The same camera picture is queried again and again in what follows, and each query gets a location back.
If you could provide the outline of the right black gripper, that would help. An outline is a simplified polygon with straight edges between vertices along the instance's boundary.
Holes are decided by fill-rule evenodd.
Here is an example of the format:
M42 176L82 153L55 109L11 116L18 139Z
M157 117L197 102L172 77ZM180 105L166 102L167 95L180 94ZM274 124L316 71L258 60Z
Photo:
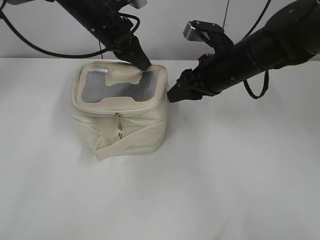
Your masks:
M253 50L236 44L220 53L203 55L194 69L184 70L167 92L169 103L213 97L253 76Z

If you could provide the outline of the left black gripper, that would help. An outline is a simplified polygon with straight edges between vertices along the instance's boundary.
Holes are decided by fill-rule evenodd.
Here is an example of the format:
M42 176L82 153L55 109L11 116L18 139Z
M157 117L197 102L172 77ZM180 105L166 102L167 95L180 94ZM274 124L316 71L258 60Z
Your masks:
M86 9L84 19L87 21L88 31L105 45L104 50L86 54L86 58L112 51L119 60L128 62L140 70L147 70L152 65L142 50L139 39L134 35L140 26L137 16Z

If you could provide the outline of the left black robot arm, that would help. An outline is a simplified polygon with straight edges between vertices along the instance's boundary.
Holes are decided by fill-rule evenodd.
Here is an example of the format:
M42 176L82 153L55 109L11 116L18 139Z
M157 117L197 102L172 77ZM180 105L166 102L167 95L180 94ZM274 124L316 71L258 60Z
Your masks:
M135 36L140 19L120 12L130 0L58 0L57 3L105 46L107 52L142 71L151 66Z

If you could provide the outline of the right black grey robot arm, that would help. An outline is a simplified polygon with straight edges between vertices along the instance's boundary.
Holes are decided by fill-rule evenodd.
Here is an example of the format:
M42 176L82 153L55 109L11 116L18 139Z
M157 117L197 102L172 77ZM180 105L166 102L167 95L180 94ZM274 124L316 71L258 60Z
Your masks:
M266 92L270 70L303 64L320 53L320 3L294 1L237 43L210 22L189 21L183 34L189 41L206 43L214 53L202 55L196 68L181 73L167 93L170 103L213 97L260 73Z

